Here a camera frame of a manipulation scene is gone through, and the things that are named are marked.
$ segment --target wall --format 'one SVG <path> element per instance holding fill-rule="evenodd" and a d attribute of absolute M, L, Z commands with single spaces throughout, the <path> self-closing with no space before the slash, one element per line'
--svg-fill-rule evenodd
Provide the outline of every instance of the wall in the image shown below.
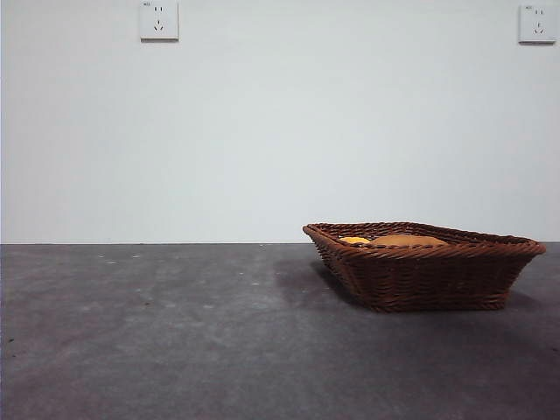
<path fill-rule="evenodd" d="M 3 242 L 560 240 L 560 45 L 517 2 L 184 0 L 177 44 L 139 3 L 2 2 Z"/>

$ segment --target concrete floor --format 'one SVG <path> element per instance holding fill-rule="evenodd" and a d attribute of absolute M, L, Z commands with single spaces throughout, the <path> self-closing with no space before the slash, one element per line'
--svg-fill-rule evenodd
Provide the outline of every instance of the concrete floor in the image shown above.
<path fill-rule="evenodd" d="M 401 314 L 306 244 L 2 251 L 5 420 L 560 417 L 560 243 L 504 311 Z"/>

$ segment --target electrical outlet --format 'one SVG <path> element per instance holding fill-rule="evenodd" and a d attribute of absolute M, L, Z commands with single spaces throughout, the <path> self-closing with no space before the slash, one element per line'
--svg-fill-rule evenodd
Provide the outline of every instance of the electrical outlet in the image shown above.
<path fill-rule="evenodd" d="M 523 5 L 519 8 L 519 42 L 552 44 L 557 40 L 558 8 Z"/>
<path fill-rule="evenodd" d="M 166 0 L 142 2 L 140 39 L 179 41 L 179 4 Z"/>

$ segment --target orange food item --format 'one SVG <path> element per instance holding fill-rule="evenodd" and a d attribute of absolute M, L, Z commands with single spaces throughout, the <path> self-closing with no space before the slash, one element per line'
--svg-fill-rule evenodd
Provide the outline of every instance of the orange food item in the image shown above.
<path fill-rule="evenodd" d="M 360 238 L 359 236 L 347 236 L 340 238 L 340 240 L 348 243 L 369 243 L 369 239 Z"/>
<path fill-rule="evenodd" d="M 390 234 L 381 236 L 370 242 L 372 245 L 397 245 L 399 247 L 411 247 L 413 245 L 448 245 L 432 236 L 415 236 L 412 234 Z"/>

